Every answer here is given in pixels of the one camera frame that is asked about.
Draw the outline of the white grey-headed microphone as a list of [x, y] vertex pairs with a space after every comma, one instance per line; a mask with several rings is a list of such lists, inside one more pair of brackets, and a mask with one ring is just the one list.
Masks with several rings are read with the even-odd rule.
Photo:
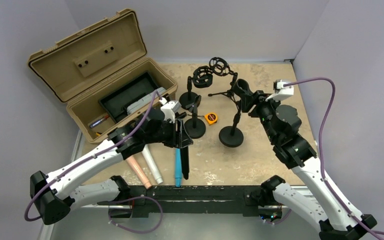
[[164, 182], [163, 180], [163, 177], [160, 173], [160, 170], [150, 152], [150, 149], [149, 149], [149, 146], [146, 144], [142, 150], [142, 155], [150, 169], [150, 172], [153, 176], [153, 178], [155, 179], [156, 183], [159, 185], [159, 184], [162, 184]]

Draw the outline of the black microphone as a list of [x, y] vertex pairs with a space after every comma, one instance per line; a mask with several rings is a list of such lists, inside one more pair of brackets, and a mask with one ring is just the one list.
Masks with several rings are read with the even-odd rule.
[[181, 171], [185, 180], [189, 179], [190, 161], [189, 161], [189, 147], [186, 146], [180, 149]]

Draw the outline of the black tripod shock-mount stand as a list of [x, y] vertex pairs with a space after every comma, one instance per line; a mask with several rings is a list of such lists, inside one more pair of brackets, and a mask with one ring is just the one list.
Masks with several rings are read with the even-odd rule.
[[217, 93], [209, 93], [207, 96], [212, 97], [217, 95], [223, 95], [229, 98], [230, 100], [232, 100], [235, 103], [237, 110], [240, 112], [241, 105], [236, 101], [235, 94], [233, 92], [233, 86], [238, 79], [238, 73], [231, 70], [230, 65], [227, 63], [226, 60], [217, 56], [212, 57], [209, 60], [208, 66], [214, 75], [217, 75], [219, 77], [225, 77], [227, 75], [231, 75], [232, 80], [230, 82], [230, 89], [222, 92], [217, 92]]

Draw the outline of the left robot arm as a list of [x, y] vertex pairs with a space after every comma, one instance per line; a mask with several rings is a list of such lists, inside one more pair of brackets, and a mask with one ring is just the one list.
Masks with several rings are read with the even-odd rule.
[[102, 170], [140, 153], [145, 145], [161, 143], [186, 149], [193, 144], [183, 120], [186, 113], [150, 108], [137, 119], [117, 127], [97, 147], [70, 164], [49, 173], [37, 171], [29, 178], [31, 201], [24, 212], [28, 222], [57, 223], [76, 208], [99, 202], [118, 205], [129, 199], [129, 186], [121, 176], [97, 184], [84, 183]]

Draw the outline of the pink microphone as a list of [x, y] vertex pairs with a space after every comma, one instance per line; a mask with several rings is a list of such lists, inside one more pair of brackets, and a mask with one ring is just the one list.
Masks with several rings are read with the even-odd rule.
[[136, 174], [139, 181], [142, 183], [142, 185], [146, 189], [150, 189], [152, 187], [152, 184], [148, 177], [146, 176], [145, 172], [137, 162], [137, 160], [134, 158], [134, 156], [130, 156], [126, 159], [127, 164], [130, 166], [130, 168], [133, 170], [133, 172]]

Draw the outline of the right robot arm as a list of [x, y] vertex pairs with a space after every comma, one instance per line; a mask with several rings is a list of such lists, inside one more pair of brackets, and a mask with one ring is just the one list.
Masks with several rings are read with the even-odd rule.
[[363, 214], [341, 193], [328, 187], [328, 174], [309, 142], [299, 134], [302, 124], [297, 110], [281, 104], [261, 90], [242, 101], [243, 111], [259, 118], [273, 146], [275, 156], [307, 186], [316, 201], [297, 192], [274, 175], [260, 186], [257, 195], [261, 206], [280, 203], [306, 220], [322, 240], [358, 240], [376, 226], [371, 214]]

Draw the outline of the blue microphone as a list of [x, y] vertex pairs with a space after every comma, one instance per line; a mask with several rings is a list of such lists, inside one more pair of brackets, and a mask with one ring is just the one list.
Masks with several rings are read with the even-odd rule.
[[175, 149], [175, 162], [174, 162], [174, 185], [179, 188], [182, 184], [182, 160], [180, 149]]

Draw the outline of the black right-side clip stand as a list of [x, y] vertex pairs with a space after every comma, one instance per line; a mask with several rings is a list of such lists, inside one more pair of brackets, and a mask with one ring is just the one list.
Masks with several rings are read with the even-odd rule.
[[250, 111], [254, 105], [255, 95], [251, 91], [249, 83], [240, 78], [232, 86], [232, 92], [239, 96], [240, 100], [235, 104], [237, 106], [237, 113], [234, 115], [233, 124], [223, 127], [219, 132], [219, 140], [226, 147], [235, 148], [240, 146], [244, 141], [243, 132], [238, 129], [238, 124], [241, 119], [242, 113]]

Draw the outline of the black round-base clip stand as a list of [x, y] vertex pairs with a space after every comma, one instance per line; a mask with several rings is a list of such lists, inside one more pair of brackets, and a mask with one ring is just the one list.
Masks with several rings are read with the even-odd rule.
[[202, 96], [198, 95], [194, 101], [186, 106], [186, 109], [191, 113], [191, 119], [184, 123], [184, 128], [192, 139], [201, 138], [206, 132], [205, 123], [198, 118], [198, 105], [201, 103]]

